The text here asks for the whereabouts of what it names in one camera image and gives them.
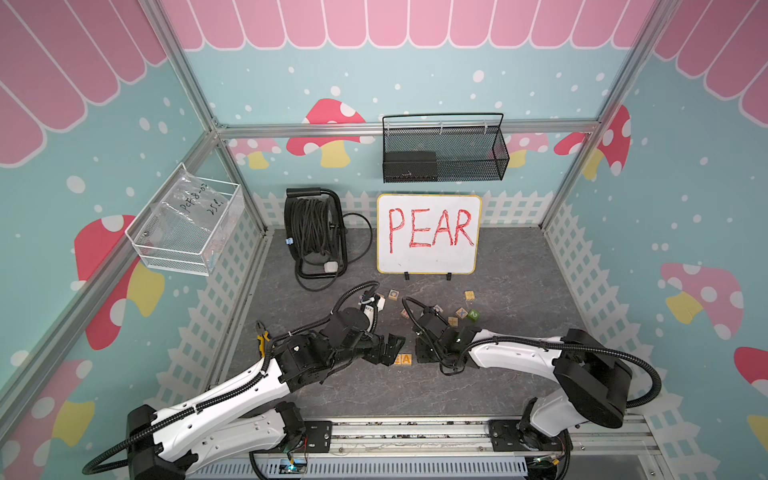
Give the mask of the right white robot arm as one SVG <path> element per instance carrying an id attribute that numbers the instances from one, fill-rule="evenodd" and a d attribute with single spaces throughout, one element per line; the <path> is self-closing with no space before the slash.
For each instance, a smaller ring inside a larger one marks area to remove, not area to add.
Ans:
<path id="1" fill-rule="evenodd" d="M 581 329 L 560 337 L 504 335 L 468 326 L 453 327 L 434 307 L 412 297 L 402 300 L 416 333 L 417 360 L 435 363 L 441 374 L 469 368 L 532 374 L 557 384 L 551 394 L 530 399 L 512 437 L 530 451 L 558 445 L 569 450 L 569 431 L 584 423 L 618 429 L 630 409 L 661 393 L 662 379 L 646 360 L 609 349 Z"/>

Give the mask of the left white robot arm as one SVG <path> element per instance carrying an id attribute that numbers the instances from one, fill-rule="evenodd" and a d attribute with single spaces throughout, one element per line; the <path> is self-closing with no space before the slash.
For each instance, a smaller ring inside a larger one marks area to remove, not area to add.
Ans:
<path id="1" fill-rule="evenodd" d="M 323 383 L 353 362 L 390 366 L 405 343 L 377 333 L 379 282 L 341 295 L 323 318 L 278 336 L 264 331 L 260 359 L 242 373 L 177 405 L 130 412 L 126 437 L 82 468 L 96 475 L 125 468 L 132 479 L 184 479 L 219 450 L 244 415 L 299 389 Z"/>

